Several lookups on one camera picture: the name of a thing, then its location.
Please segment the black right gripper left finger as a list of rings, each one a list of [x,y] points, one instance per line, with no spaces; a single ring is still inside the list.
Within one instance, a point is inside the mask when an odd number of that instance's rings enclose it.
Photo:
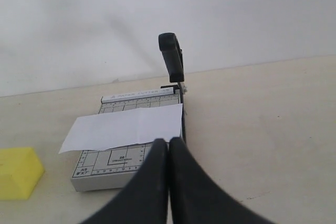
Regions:
[[[150,152],[130,182],[89,223],[166,223],[167,144],[153,142]]]

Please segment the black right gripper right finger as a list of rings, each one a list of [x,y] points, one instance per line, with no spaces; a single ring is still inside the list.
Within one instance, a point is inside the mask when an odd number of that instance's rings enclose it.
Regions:
[[[200,167],[184,141],[170,140],[170,199],[174,223],[267,223],[223,191]]]

